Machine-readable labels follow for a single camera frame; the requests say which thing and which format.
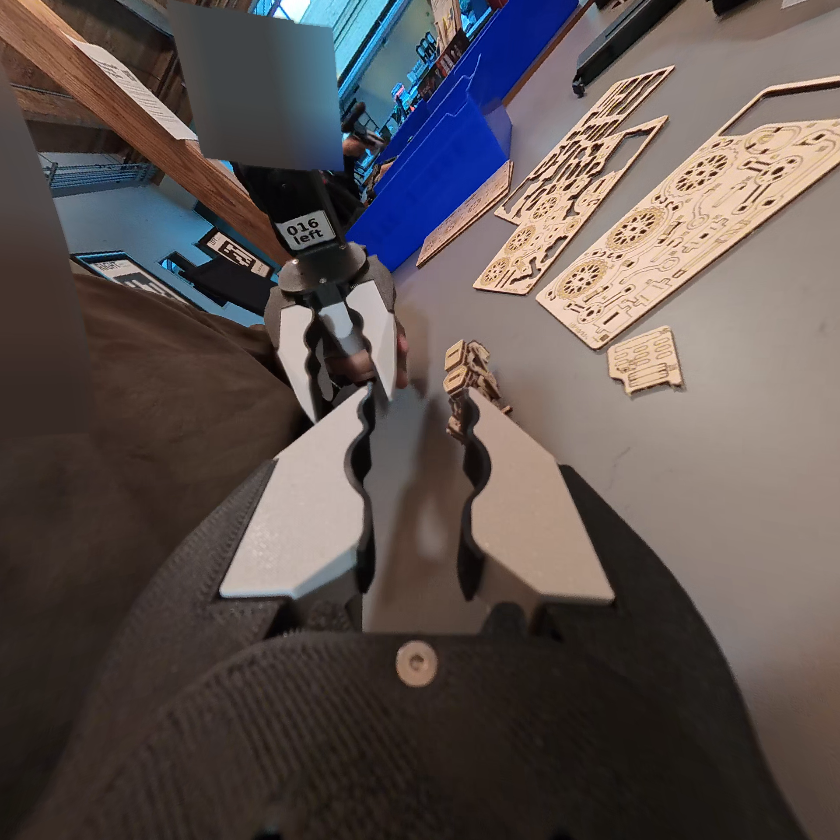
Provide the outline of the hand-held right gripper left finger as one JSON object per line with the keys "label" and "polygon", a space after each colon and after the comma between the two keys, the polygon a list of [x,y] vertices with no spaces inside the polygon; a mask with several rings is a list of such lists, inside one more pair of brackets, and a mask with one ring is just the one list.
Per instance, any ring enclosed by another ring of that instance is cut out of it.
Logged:
{"label": "hand-held right gripper left finger", "polygon": [[273,460],[218,593],[227,602],[281,599],[306,622],[317,604],[342,608],[362,629],[375,574],[375,536],[364,480],[375,429],[373,383]]}

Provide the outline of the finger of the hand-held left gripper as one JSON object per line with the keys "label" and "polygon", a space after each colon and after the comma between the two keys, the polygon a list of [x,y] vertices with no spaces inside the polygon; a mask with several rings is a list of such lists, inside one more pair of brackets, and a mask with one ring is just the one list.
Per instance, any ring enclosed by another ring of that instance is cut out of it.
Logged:
{"label": "finger of the hand-held left gripper", "polygon": [[385,399],[391,402],[396,390],[397,328],[396,318],[377,286],[356,286],[346,298],[346,305],[362,320],[362,337],[370,345],[369,354]]}
{"label": "finger of the hand-held left gripper", "polygon": [[322,325],[317,314],[301,305],[280,311],[278,359],[303,411],[317,424],[329,412],[332,390],[324,395],[320,382]]}

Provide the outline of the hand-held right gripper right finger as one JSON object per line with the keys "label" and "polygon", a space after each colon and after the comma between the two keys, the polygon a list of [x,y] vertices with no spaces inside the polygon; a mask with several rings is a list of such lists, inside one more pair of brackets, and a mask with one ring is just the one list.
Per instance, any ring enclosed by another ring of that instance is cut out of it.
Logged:
{"label": "hand-held right gripper right finger", "polygon": [[464,394],[460,405],[472,486],[456,563],[465,599],[517,605],[528,624],[547,605],[613,604],[557,459],[482,394]]}

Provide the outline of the small wooden puzzle model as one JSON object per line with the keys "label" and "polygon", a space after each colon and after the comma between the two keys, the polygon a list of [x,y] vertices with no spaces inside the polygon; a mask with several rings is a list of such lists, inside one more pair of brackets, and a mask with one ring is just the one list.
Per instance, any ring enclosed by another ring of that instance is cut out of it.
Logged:
{"label": "small wooden puzzle model", "polygon": [[490,352],[484,344],[476,340],[461,339],[446,352],[443,387],[451,409],[446,431],[461,444],[465,442],[461,397],[470,387],[477,389],[502,413],[511,414],[511,406],[502,397],[498,380],[491,372],[489,362]]}

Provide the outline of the person's left hand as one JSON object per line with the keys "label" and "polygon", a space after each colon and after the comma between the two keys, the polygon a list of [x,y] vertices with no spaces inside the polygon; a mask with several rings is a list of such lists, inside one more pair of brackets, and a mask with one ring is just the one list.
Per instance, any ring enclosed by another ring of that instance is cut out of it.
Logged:
{"label": "person's left hand", "polygon": [[[396,370],[395,388],[405,389],[408,386],[407,355],[409,345],[406,331],[399,320],[395,321],[396,327]],[[324,362],[327,371],[336,381],[343,377],[355,384],[362,384],[375,377],[373,362],[368,351],[361,351],[352,356],[342,356],[335,353],[327,354],[324,351]]]}

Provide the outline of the framed black white poster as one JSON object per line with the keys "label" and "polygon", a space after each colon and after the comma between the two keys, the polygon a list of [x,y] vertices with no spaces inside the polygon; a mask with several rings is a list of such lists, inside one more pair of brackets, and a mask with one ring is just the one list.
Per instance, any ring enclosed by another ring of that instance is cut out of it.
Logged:
{"label": "framed black white poster", "polygon": [[213,227],[197,240],[195,247],[212,258],[224,257],[258,277],[269,279],[276,273],[276,269],[271,264],[217,227]]}
{"label": "framed black white poster", "polygon": [[127,288],[152,292],[163,298],[185,303],[196,310],[205,311],[197,302],[150,273],[139,262],[122,251],[77,253],[71,254],[70,258],[97,277]]}

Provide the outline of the thin wooden sheet stack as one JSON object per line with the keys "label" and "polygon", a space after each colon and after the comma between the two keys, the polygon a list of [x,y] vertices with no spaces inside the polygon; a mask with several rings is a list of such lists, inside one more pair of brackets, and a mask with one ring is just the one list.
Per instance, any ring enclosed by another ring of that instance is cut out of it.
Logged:
{"label": "thin wooden sheet stack", "polygon": [[512,160],[506,161],[482,186],[465,199],[456,210],[425,237],[419,257],[416,260],[416,268],[422,268],[476,220],[490,209],[495,208],[507,197],[513,166]]}

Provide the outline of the wooden gear parts sheet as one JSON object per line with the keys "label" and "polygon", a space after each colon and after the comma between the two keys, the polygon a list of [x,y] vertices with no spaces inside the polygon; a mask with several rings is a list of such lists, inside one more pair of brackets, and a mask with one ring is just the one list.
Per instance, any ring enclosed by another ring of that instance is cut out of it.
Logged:
{"label": "wooden gear parts sheet", "polygon": [[527,295],[633,166],[668,116],[585,140],[518,202],[518,226],[479,275],[480,291]]}

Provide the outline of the small wooden parts card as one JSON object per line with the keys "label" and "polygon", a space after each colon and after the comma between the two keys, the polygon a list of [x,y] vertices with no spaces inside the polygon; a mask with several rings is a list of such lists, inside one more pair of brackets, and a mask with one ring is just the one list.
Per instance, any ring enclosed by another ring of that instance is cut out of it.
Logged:
{"label": "small wooden parts card", "polygon": [[611,346],[606,359],[608,374],[623,384],[627,396],[661,385],[684,386],[674,334],[667,325]]}

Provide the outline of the grey metal railing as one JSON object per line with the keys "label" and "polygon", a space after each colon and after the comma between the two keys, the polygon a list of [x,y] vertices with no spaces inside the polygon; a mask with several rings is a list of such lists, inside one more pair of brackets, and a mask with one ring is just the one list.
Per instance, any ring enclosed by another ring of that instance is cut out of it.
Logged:
{"label": "grey metal railing", "polygon": [[144,186],[156,173],[150,163],[125,163],[112,154],[38,152],[53,197]]}

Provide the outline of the white paper notice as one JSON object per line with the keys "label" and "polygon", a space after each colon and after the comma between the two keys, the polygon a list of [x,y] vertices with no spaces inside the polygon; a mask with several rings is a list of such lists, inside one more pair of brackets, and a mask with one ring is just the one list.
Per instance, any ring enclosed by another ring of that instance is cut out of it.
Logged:
{"label": "white paper notice", "polygon": [[175,140],[197,142],[197,135],[166,107],[119,59],[98,45],[68,36],[69,41],[90,58],[142,110]]}

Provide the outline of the wooden beam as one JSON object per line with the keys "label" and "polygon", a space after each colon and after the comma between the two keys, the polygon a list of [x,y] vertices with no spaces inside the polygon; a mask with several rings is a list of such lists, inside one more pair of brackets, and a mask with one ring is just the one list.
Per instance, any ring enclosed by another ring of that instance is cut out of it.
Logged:
{"label": "wooden beam", "polygon": [[45,72],[80,105],[278,265],[290,256],[267,215],[198,142],[176,140],[75,41],[81,37],[45,3],[1,2],[2,40]]}

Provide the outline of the cut-out wooden parts sheet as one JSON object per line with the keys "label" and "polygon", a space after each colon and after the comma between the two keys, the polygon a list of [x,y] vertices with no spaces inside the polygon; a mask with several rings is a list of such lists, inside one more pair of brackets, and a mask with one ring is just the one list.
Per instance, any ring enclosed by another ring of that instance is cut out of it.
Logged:
{"label": "cut-out wooden parts sheet", "polygon": [[575,197],[604,169],[621,142],[619,126],[673,71],[652,70],[613,83],[540,163],[511,190],[495,215],[511,224],[529,220],[546,195]]}

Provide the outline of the long black case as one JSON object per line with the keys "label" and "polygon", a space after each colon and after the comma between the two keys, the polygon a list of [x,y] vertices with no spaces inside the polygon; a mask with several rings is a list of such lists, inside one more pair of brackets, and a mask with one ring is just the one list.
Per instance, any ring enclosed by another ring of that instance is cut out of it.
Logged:
{"label": "long black case", "polygon": [[595,95],[635,71],[661,67],[708,38],[713,2],[632,2],[616,21],[584,47],[576,60],[571,91],[592,102]]}

